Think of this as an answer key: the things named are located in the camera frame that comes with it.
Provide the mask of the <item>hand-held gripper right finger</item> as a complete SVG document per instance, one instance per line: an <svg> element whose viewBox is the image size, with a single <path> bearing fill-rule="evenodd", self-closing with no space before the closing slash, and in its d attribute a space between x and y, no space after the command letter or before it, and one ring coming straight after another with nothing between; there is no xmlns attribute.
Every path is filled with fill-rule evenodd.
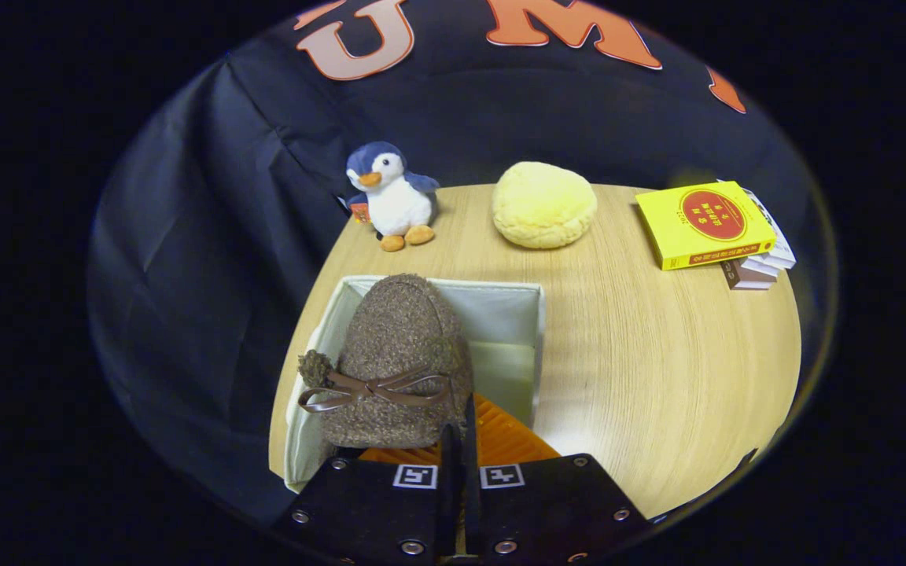
<svg viewBox="0 0 906 566"><path fill-rule="evenodd" d="M465 445L465 544L481 563L605 563L652 523L590 454L482 465L480 395Z"/></svg>

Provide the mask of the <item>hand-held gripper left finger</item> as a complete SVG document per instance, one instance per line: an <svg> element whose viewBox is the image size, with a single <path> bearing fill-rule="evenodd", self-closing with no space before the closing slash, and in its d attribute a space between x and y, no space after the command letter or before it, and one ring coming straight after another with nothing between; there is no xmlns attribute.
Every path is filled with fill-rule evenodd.
<svg viewBox="0 0 906 566"><path fill-rule="evenodd" d="M437 465L328 458L274 533L315 563L438 563L455 550L461 455L448 425Z"/></svg>

